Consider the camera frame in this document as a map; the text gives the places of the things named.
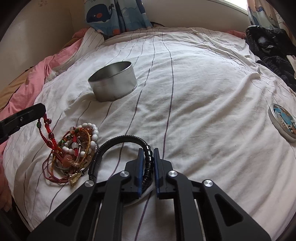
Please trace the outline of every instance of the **window sill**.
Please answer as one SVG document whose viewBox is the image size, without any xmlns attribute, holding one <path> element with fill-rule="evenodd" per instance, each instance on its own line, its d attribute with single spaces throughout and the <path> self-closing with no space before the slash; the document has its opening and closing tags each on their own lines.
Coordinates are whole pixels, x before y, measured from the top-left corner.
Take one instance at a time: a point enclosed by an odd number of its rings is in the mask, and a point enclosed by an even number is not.
<svg viewBox="0 0 296 241">
<path fill-rule="evenodd" d="M 211 2 L 215 2 L 215 3 L 219 3 L 219 4 L 222 4 L 224 6 L 227 6 L 227 7 L 231 7 L 237 11 L 240 11 L 241 13 L 244 13 L 246 15 L 248 15 L 248 11 L 246 9 L 243 9 L 237 5 L 234 5 L 230 2 L 227 2 L 227 1 L 224 1 L 224 0 L 207 0 L 207 1 L 211 1 Z"/>
</svg>

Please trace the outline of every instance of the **triangular cutout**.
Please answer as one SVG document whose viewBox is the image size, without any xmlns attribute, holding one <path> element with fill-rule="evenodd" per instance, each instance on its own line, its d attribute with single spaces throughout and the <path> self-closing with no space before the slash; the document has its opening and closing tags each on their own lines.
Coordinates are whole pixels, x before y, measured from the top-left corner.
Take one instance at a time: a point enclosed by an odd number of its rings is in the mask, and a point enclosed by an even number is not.
<svg viewBox="0 0 296 241">
<path fill-rule="evenodd" d="M 78 195 L 68 206 L 62 210 L 56 217 L 56 221 L 70 227 L 74 221 L 75 215 L 82 201 L 83 196 Z"/>
<path fill-rule="evenodd" d="M 232 226 L 243 220 L 243 217 L 221 195 L 216 194 L 215 199 L 226 226 Z"/>
</svg>

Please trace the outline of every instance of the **pile of jewelry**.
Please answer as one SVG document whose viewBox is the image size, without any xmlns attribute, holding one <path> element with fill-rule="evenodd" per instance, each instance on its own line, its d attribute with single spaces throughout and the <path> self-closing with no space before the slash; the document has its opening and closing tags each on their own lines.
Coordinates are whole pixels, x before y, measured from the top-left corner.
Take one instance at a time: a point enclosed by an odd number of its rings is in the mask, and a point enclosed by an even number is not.
<svg viewBox="0 0 296 241">
<path fill-rule="evenodd" d="M 57 143 L 49 127 L 52 122 L 51 119 L 48 119 L 45 114 L 43 121 L 48 133 L 48 139 L 41 132 L 42 124 L 40 119 L 37 122 L 37 128 L 39 129 L 43 141 L 52 150 L 49 157 L 42 165 L 43 175 L 51 182 L 69 182 L 69 184 L 73 186 L 77 183 L 78 179 L 84 175 L 97 150 L 96 141 L 99 134 L 98 128 L 92 123 L 83 123 L 77 128 L 71 127 Z M 64 177 L 56 177 L 54 171 L 59 171 Z"/>
</svg>

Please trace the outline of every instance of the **curtain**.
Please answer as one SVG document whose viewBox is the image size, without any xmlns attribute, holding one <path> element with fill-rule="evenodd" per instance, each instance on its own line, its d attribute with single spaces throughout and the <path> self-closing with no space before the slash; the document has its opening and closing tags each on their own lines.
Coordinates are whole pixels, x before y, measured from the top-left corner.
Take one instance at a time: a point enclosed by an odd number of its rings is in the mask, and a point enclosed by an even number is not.
<svg viewBox="0 0 296 241">
<path fill-rule="evenodd" d="M 84 0 L 85 21 L 107 36 L 151 28 L 142 0 Z"/>
<path fill-rule="evenodd" d="M 247 0 L 249 19 L 252 25 L 264 28 L 282 28 L 290 40 L 296 45 L 296 40 L 279 13 L 266 0 Z"/>
</svg>

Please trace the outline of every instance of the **bed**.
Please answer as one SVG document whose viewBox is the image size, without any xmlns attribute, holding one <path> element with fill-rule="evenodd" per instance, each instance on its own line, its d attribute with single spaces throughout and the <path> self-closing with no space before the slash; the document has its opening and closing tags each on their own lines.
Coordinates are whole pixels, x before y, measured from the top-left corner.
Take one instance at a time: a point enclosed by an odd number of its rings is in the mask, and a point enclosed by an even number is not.
<svg viewBox="0 0 296 241">
<path fill-rule="evenodd" d="M 100 103 L 87 82 L 118 61 L 133 64 L 137 88 Z M 146 140 L 194 181 L 211 179 L 276 240 L 296 212 L 296 157 L 268 117 L 278 103 L 293 116 L 295 93 L 257 60 L 244 40 L 204 28 L 157 27 L 126 32 L 106 41 L 90 28 L 75 60 L 55 69 L 34 103 L 43 103 L 61 139 L 71 126 L 98 126 L 97 143 L 131 134 Z M 108 151 L 97 181 L 124 169 L 137 155 L 124 144 Z M 36 123 L 13 134 L 3 166 L 17 206 L 30 230 L 75 187 L 46 181 L 42 163 L 49 149 Z M 122 240 L 175 240 L 173 203 L 157 200 L 153 185 L 125 207 Z"/>
</svg>

